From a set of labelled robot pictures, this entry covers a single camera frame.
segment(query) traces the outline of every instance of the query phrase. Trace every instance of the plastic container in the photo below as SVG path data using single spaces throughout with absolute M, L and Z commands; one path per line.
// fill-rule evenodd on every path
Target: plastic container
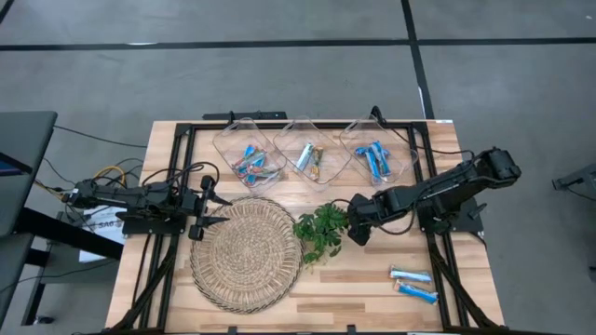
M 325 136 L 306 117 L 292 120 L 277 134 L 273 143 L 288 159 L 292 170 L 315 191 L 325 190 L 352 158 L 341 144 Z M 318 175 L 313 170 L 316 165 L 316 152 L 309 159 L 303 160 L 304 168 L 299 168 L 307 145 L 312 145 L 314 151 L 322 150 L 318 162 Z
M 261 166 L 268 170 L 277 171 L 277 175 L 270 177 L 255 177 L 252 175 L 250 177 L 250 173 L 247 173 L 246 169 L 237 168 L 236 164 L 245 157 L 249 145 L 265 151 Z M 213 138 L 213 146 L 242 183 L 254 194 L 262 193 L 284 178 L 284 168 L 287 164 L 286 157 L 267 139 L 250 118 L 235 121 L 222 130 Z
M 413 168 L 413 164 L 418 160 L 418 153 L 411 150 L 408 143 L 396 139 L 395 134 L 383 129 L 375 119 L 360 119 L 352 122 L 342 131 L 339 139 L 345 149 L 354 157 L 354 168 L 362 177 L 371 181 L 373 186 L 387 186 L 397 182 L 401 175 Z M 385 160 L 390 171 L 389 174 L 383 173 L 381 162 L 375 159 L 380 172 L 378 177 L 375 177 L 371 171 L 369 164 L 371 157 L 362 154 L 376 141 L 379 141 L 383 149 L 386 150 Z

